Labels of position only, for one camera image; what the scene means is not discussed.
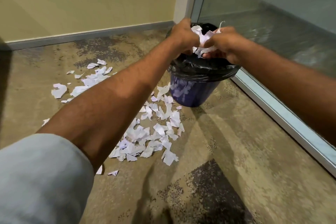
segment light gray shirt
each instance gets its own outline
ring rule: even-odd
[[[34,134],[0,150],[0,223],[79,223],[93,185],[70,141]]]

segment glass panel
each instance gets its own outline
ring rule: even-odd
[[[204,0],[199,22],[234,26],[279,55],[336,77],[336,0]]]

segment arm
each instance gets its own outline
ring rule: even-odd
[[[190,20],[174,26],[171,35],[147,56],[93,86],[58,111],[37,133],[59,135],[76,145],[95,171],[116,146],[153,91],[170,61],[198,47]]]
[[[209,39],[205,47],[215,45],[222,52],[205,54],[204,58],[220,55],[240,64],[336,146],[336,80],[245,39],[231,27],[222,28],[221,32]]]

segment purple bucket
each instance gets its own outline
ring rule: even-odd
[[[187,81],[170,74],[170,93],[177,103],[197,107],[207,100],[219,83]]]

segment trash can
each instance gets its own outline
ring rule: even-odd
[[[214,31],[216,26],[210,23],[200,25],[202,34]],[[167,71],[170,73],[170,93],[173,99],[187,107],[197,107],[204,103],[218,84],[233,77],[240,66],[231,64],[223,58],[203,59],[193,53],[181,54],[174,59]]]

